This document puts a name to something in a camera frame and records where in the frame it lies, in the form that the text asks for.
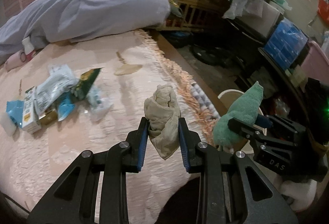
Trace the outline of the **gloved right hand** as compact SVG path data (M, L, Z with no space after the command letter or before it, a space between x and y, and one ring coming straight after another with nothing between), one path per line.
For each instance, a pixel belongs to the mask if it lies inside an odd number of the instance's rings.
M307 210L315 199L317 182L310 179L306 183L284 181L279 193L292 199L290 207L295 212Z

